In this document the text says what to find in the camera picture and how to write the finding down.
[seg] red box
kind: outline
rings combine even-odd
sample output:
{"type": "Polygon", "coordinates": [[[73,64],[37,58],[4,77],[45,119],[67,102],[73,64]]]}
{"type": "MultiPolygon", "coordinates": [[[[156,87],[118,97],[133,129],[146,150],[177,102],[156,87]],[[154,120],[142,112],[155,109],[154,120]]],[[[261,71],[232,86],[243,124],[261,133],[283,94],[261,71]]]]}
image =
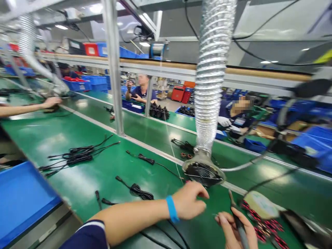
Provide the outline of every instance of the red box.
{"type": "Polygon", "coordinates": [[[88,56],[99,56],[98,45],[96,43],[84,43],[85,52],[88,56]]]}
{"type": "Polygon", "coordinates": [[[181,88],[181,87],[176,87],[175,86],[173,88],[173,93],[172,93],[171,99],[175,100],[175,101],[178,101],[178,102],[181,102],[182,98],[183,98],[183,94],[184,94],[184,89],[181,88]]]}
{"type": "Polygon", "coordinates": [[[190,99],[190,96],[191,96],[191,92],[184,92],[183,94],[183,99],[182,99],[182,103],[184,104],[188,104],[188,101],[190,99]]]}

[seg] blue wristband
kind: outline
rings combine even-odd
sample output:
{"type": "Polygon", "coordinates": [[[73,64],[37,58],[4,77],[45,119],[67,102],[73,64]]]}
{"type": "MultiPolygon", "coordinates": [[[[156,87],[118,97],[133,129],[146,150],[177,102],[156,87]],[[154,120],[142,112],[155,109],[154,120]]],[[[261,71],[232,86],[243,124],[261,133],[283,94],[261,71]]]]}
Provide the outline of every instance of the blue wristband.
{"type": "Polygon", "coordinates": [[[174,205],[174,201],[173,201],[173,198],[172,196],[167,196],[166,198],[166,202],[167,202],[167,205],[168,205],[168,211],[169,211],[169,216],[170,216],[170,219],[173,223],[177,223],[180,221],[179,217],[177,216],[177,213],[176,213],[176,209],[175,209],[175,205],[174,205]]]}

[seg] navy blue shirt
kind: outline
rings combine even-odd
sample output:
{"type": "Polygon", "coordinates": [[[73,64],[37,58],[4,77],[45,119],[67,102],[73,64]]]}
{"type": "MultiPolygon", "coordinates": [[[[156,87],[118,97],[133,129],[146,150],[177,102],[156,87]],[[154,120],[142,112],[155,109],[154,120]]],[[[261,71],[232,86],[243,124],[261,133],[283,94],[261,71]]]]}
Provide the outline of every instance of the navy blue shirt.
{"type": "Polygon", "coordinates": [[[81,226],[59,249],[109,249],[105,224],[91,220],[81,226]]]}
{"type": "Polygon", "coordinates": [[[235,123],[237,118],[239,118],[239,119],[243,118],[244,119],[245,114],[240,113],[238,115],[235,115],[235,116],[231,117],[230,111],[232,109],[232,106],[233,106],[233,101],[221,100],[219,116],[233,119],[234,120],[234,122],[232,123],[233,126],[236,126],[236,127],[239,127],[239,128],[249,127],[252,124],[253,119],[246,120],[243,125],[239,125],[239,124],[235,123]]]}
{"type": "MultiPolygon", "coordinates": [[[[135,96],[135,94],[139,95],[142,99],[146,99],[146,93],[142,94],[141,92],[141,86],[137,86],[135,88],[135,90],[131,91],[131,95],[133,95],[133,97],[135,96]]],[[[151,100],[157,99],[157,95],[156,95],[156,91],[152,90],[152,96],[151,96],[151,100]]]]}

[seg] white glove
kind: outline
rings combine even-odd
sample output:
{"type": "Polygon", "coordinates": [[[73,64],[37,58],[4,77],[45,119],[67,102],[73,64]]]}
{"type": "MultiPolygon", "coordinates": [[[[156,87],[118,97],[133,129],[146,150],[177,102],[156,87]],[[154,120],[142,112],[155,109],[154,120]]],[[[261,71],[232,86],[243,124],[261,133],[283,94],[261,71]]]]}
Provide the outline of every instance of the white glove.
{"type": "Polygon", "coordinates": [[[218,120],[218,123],[221,124],[221,126],[223,126],[223,127],[227,127],[232,124],[231,121],[226,117],[218,117],[217,120],[218,120]]]}

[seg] hand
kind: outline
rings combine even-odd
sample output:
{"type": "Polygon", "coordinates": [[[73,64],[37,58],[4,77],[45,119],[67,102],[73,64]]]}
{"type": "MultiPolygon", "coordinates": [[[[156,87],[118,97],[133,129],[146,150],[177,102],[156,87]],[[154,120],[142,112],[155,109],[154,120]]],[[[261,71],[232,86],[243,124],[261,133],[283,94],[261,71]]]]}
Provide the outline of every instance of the hand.
{"type": "Polygon", "coordinates": [[[223,127],[227,127],[232,124],[232,122],[226,117],[218,117],[217,120],[218,120],[218,123],[221,124],[221,126],[223,126],[223,127]]]}
{"type": "Polygon", "coordinates": [[[58,97],[51,97],[46,99],[46,101],[41,105],[43,109],[46,108],[51,108],[52,106],[56,105],[56,104],[60,104],[62,102],[62,100],[58,97]]]}
{"type": "MultiPolygon", "coordinates": [[[[236,208],[232,207],[232,211],[234,215],[239,217],[240,221],[243,223],[245,227],[245,231],[248,238],[248,244],[250,249],[258,249],[257,244],[257,236],[253,225],[250,221],[245,217],[243,213],[241,213],[236,208]]],[[[241,249],[242,244],[240,240],[239,233],[236,229],[234,217],[226,212],[219,213],[215,217],[216,222],[222,227],[224,230],[225,238],[226,238],[226,249],[241,249]]]]}
{"type": "Polygon", "coordinates": [[[142,102],[142,98],[140,95],[136,94],[136,97],[134,98],[133,96],[131,96],[134,100],[136,100],[137,102],[142,102]]]}
{"type": "Polygon", "coordinates": [[[190,220],[203,213],[206,208],[204,201],[197,200],[197,196],[209,199],[206,189],[198,182],[188,182],[173,196],[177,216],[190,220]]]}
{"type": "Polygon", "coordinates": [[[130,81],[127,81],[126,87],[127,89],[130,91],[131,87],[132,87],[133,83],[130,81]]]}

